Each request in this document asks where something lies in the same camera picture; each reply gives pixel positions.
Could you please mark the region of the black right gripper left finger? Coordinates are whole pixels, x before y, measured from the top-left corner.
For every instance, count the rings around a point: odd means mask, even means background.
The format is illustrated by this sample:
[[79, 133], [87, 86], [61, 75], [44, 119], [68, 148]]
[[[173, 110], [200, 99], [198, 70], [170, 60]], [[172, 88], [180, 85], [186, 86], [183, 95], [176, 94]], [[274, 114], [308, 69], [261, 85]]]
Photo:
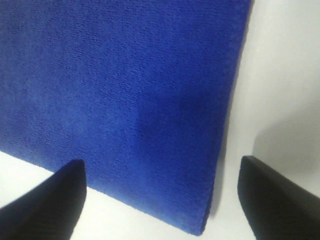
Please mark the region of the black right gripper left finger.
[[69, 240], [87, 195], [83, 160], [74, 159], [0, 209], [2, 240]]

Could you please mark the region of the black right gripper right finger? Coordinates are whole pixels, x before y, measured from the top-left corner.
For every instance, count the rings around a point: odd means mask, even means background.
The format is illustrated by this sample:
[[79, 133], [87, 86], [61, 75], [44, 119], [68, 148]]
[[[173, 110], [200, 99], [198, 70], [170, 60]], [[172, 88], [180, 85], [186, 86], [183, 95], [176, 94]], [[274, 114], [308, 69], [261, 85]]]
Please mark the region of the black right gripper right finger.
[[238, 198], [257, 240], [318, 240], [320, 199], [254, 156], [241, 159]]

